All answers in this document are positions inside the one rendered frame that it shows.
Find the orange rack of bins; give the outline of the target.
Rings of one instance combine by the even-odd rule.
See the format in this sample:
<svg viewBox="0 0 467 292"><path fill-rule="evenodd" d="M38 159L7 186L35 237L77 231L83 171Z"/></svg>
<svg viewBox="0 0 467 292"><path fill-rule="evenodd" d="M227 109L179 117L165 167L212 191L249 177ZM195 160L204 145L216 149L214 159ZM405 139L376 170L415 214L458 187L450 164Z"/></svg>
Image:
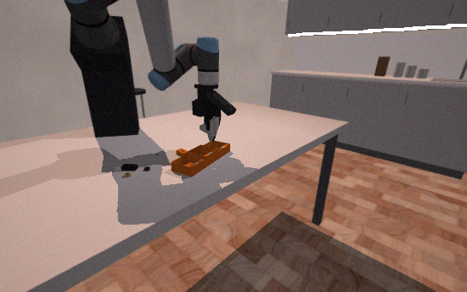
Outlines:
<svg viewBox="0 0 467 292"><path fill-rule="evenodd" d="M214 140L213 143L199 145L172 161L172 171L192 177L228 152L230 152L230 143Z"/></svg>

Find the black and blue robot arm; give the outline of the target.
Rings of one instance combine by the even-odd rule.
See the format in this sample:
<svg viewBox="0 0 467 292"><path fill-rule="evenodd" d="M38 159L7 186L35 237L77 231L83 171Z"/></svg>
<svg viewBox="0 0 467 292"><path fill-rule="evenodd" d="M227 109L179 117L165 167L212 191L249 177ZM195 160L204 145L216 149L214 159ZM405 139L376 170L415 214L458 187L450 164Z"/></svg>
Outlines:
<svg viewBox="0 0 467 292"><path fill-rule="evenodd" d="M118 0L64 1L72 17L74 34L82 45L93 49L106 49L117 43L120 32L107 7ZM217 85L218 39L199 36L196 44L177 45L174 53L168 0L136 2L154 67L148 75L151 84L164 91L193 66L198 66L198 83ZM208 92L206 97L226 115L235 113L236 108L217 91Z"/></svg>

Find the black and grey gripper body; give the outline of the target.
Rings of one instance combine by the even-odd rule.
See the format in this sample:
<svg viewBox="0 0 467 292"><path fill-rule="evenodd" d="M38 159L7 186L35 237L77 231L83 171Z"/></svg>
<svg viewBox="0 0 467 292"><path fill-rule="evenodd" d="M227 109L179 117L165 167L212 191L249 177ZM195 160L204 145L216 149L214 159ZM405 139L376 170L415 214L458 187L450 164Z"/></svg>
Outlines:
<svg viewBox="0 0 467 292"><path fill-rule="evenodd" d="M217 85L200 85L194 84L194 88L197 88L198 98L192 101L193 115L198 117L205 116L205 113L209 109L209 115L217 117L220 114L220 109L216 107L207 97L206 94L214 89L218 88ZM203 88L203 89L202 89Z"/></svg>

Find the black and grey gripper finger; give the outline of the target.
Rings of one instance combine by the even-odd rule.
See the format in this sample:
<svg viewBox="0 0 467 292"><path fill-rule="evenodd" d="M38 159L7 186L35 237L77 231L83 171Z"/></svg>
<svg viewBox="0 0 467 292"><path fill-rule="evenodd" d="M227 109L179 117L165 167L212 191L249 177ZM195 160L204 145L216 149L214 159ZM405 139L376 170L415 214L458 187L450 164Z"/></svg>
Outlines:
<svg viewBox="0 0 467 292"><path fill-rule="evenodd" d="M218 127L220 126L221 111L217 117L213 116L212 120L213 120L213 137L214 137L212 142L214 142L216 135L217 135Z"/></svg>
<svg viewBox="0 0 467 292"><path fill-rule="evenodd" d="M200 130L207 133L210 143L213 141L213 120L209 115L209 109L204 116L204 124L200 125Z"/></svg>

